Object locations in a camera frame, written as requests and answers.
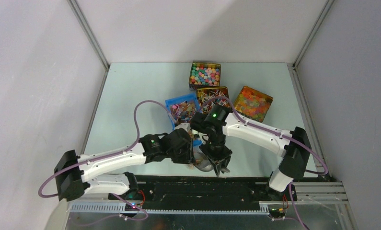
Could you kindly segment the metal scoop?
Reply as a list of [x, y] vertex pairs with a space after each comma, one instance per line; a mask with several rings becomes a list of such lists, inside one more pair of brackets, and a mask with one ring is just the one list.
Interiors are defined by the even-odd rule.
[[[195, 162], [193, 166], [202, 172], [215, 172], [215, 166], [208, 160], [207, 156], [201, 151], [193, 153]], [[227, 157], [224, 161], [230, 163], [231, 156]]]

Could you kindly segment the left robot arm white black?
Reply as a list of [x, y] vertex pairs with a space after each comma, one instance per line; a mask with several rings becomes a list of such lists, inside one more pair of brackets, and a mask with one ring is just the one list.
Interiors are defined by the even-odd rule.
[[169, 134], [145, 135], [129, 150], [81, 156], [69, 150], [54, 168], [58, 198], [72, 201], [84, 194], [116, 194], [134, 199], [139, 193], [135, 176], [130, 172], [110, 173], [164, 159], [177, 164], [194, 163], [193, 136], [190, 126], [182, 124]]

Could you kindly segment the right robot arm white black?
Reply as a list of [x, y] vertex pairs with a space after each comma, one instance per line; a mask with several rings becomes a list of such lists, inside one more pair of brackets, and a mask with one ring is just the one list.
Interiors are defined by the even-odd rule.
[[221, 105], [215, 105], [208, 114], [195, 113], [190, 126], [207, 138], [200, 150], [217, 176], [227, 169], [232, 155], [232, 151], [225, 145], [226, 137], [246, 140], [281, 157], [278, 168], [273, 170], [266, 186], [266, 195], [271, 200], [279, 200], [288, 185], [302, 179], [305, 174], [311, 146], [303, 128], [285, 130], [247, 121]]

